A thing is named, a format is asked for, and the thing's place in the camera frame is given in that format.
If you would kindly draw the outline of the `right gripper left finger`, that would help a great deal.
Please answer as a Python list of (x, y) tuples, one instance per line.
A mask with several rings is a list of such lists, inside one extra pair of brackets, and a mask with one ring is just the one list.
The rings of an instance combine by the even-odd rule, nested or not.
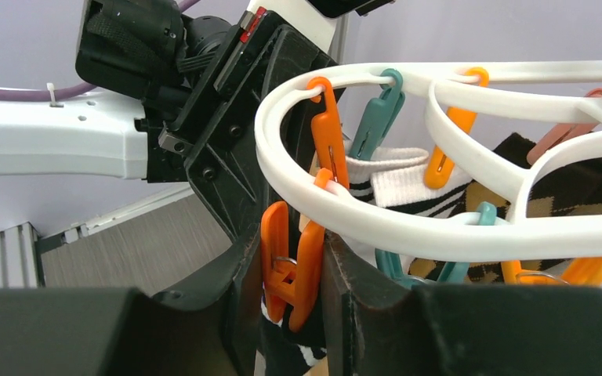
[(0, 375), (250, 375), (259, 231), (148, 296), (133, 287), (0, 289)]

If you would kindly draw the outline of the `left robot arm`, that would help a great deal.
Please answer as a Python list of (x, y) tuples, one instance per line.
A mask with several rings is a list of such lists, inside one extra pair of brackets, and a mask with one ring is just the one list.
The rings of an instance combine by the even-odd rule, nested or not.
[(74, 62), (89, 88), (0, 100), (0, 230), (65, 230), (189, 183), (228, 237), (265, 190), (253, 122), (263, 97), (330, 67), (336, 17), (319, 1), (251, 1), (238, 18), (175, 1), (87, 1)]

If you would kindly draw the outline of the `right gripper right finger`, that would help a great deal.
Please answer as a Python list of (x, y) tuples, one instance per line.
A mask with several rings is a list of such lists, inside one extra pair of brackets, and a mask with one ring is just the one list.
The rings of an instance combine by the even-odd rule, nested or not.
[(329, 234), (332, 375), (602, 375), (602, 289), (394, 283)]

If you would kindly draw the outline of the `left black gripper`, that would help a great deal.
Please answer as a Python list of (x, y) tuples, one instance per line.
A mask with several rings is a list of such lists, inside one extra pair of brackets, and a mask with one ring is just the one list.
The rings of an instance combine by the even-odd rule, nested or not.
[(187, 58), (177, 64), (190, 86), (158, 145), (187, 156), (193, 191), (231, 241), (263, 209), (265, 183), (256, 160), (254, 120), (264, 97), (298, 75), (334, 65), (325, 52), (265, 7), (238, 25), (192, 20)]

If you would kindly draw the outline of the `white clip sock hanger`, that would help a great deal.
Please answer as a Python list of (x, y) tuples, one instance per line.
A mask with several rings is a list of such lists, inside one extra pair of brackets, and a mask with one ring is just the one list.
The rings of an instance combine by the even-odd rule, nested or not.
[[(472, 263), (602, 257), (602, 214), (530, 218), (532, 187), (559, 168), (602, 158), (602, 60), (359, 63), (287, 80), (259, 105), (256, 156), (280, 195), (263, 213), (265, 304), (300, 330), (319, 291), (327, 230), (375, 249), (404, 287), (421, 265), (466, 282)], [(454, 168), (506, 199), (446, 218), (405, 214), (350, 194), (346, 159), (380, 147), (430, 153), (426, 186)]]

